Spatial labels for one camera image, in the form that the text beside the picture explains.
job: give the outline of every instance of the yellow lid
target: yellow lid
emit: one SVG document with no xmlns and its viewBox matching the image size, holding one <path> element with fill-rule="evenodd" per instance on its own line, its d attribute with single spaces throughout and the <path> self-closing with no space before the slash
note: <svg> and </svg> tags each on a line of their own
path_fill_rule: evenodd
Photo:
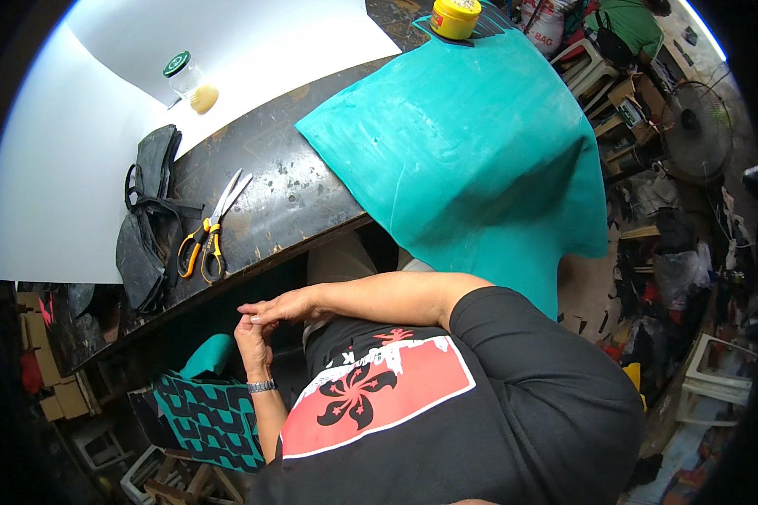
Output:
<svg viewBox="0 0 758 505">
<path fill-rule="evenodd" d="M 478 0 L 440 0 L 446 7 L 455 9 L 462 14 L 480 14 L 483 6 Z"/>
</svg>

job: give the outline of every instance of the workbench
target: workbench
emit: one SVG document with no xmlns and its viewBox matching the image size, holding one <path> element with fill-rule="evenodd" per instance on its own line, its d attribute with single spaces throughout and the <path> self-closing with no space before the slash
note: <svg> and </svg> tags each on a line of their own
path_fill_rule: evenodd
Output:
<svg viewBox="0 0 758 505">
<path fill-rule="evenodd" d="M 429 14 L 429 4 L 394 0 L 369 3 L 367 8 L 403 52 L 429 40 L 410 25 Z M 149 334 L 260 272 L 370 222 L 370 216 L 294 124 L 390 59 L 355 66 L 279 96 L 234 120 L 178 159 L 169 196 L 204 203 L 205 214 L 212 210 L 236 170 L 253 174 L 252 182 L 222 221 L 221 247 L 227 276 L 213 285 L 197 274 L 179 279 L 174 288 L 165 290 L 163 309 L 154 315 L 136 313 L 121 295 L 120 306 L 102 321 L 71 317 L 66 290 L 49 286 L 54 298 L 51 349 L 60 373 L 71 375 L 91 360 Z M 190 231 L 198 223 L 188 222 L 183 227 Z"/>
</svg>

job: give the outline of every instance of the hand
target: hand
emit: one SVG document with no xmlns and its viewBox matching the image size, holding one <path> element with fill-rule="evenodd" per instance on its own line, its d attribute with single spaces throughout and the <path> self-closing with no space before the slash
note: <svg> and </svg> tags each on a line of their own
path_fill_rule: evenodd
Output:
<svg viewBox="0 0 758 505">
<path fill-rule="evenodd" d="M 277 326 L 278 322 L 266 326 L 253 324 L 250 315 L 245 314 L 232 332 L 242 355 L 248 381 L 263 382 L 270 379 L 270 335 Z"/>
<path fill-rule="evenodd" d="M 330 318 L 333 313 L 318 304 L 318 289 L 322 284 L 288 291 L 278 298 L 259 303 L 244 304 L 241 314 L 249 314 L 253 324 L 267 325 L 280 319 L 287 321 L 318 321 Z"/>
</svg>

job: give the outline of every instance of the stack of black fabric pieces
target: stack of black fabric pieces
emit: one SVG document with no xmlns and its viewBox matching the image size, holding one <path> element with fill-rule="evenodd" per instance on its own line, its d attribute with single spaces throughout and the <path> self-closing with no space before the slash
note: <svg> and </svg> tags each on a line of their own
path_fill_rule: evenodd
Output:
<svg viewBox="0 0 758 505">
<path fill-rule="evenodd" d="M 182 133 L 175 125 L 154 130 L 137 145 L 137 162 L 126 176 L 129 212 L 118 233 L 115 266 L 132 308 L 144 314 L 159 310 L 163 288 L 177 282 L 181 217 L 202 217 L 201 204 L 167 197 L 180 140 Z M 171 243 L 162 243 L 165 236 L 173 237 Z"/>
</svg>

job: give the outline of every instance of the fan grille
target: fan grille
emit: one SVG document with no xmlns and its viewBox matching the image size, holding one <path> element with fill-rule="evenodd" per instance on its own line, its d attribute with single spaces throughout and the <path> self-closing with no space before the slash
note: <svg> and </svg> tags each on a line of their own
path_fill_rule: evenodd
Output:
<svg viewBox="0 0 758 505">
<path fill-rule="evenodd" d="M 685 82 L 665 103 L 662 138 L 677 168 L 709 180 L 721 172 L 732 153 L 730 115 L 710 87 Z"/>
</svg>

